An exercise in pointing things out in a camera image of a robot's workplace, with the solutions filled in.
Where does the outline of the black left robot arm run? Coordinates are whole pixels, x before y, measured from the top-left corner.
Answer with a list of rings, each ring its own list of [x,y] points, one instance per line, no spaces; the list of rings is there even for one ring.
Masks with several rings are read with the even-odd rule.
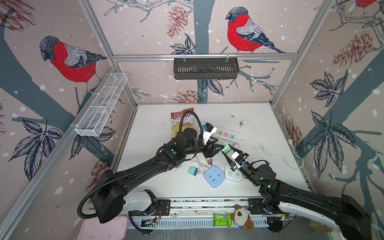
[[[193,128],[179,130],[176,137],[163,144],[153,158],[127,170],[114,173],[108,170],[102,174],[95,187],[80,201],[77,208],[81,219],[98,218],[101,224],[118,216],[127,206],[127,196],[134,188],[154,176],[170,171],[187,161],[187,156],[195,157],[202,153],[212,158],[224,149],[218,139],[211,136],[212,125],[204,128],[199,125],[197,132]]]

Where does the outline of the white square power socket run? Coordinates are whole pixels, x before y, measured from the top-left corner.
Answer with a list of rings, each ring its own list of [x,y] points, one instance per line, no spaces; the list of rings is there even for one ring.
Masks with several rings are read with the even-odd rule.
[[[243,175],[241,174],[241,172],[239,170],[233,171],[229,164],[226,164],[226,167],[225,167],[225,177],[226,177],[226,180],[236,182],[236,183],[241,182],[243,179]]]

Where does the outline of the green plug adapter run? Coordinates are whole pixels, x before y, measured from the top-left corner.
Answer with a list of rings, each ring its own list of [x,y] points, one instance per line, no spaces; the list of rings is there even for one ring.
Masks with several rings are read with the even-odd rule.
[[[224,148],[222,149],[222,152],[226,155],[228,154],[230,151],[232,151],[232,146],[225,143],[224,144]]]

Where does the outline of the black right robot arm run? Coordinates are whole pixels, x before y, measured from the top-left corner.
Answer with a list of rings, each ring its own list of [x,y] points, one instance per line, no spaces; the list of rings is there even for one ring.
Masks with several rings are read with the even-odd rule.
[[[240,171],[259,188],[267,212],[305,217],[341,232],[347,240],[372,239],[371,217],[351,196],[330,197],[293,187],[276,178],[269,162],[263,160],[254,168],[247,153],[230,145],[225,144],[222,153],[233,171]]]

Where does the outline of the pink plug adapter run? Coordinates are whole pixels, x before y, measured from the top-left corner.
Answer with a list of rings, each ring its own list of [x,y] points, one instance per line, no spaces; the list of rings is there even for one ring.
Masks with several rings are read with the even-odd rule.
[[[213,159],[212,158],[207,158],[206,159],[206,162],[209,166],[212,166],[213,165]]]

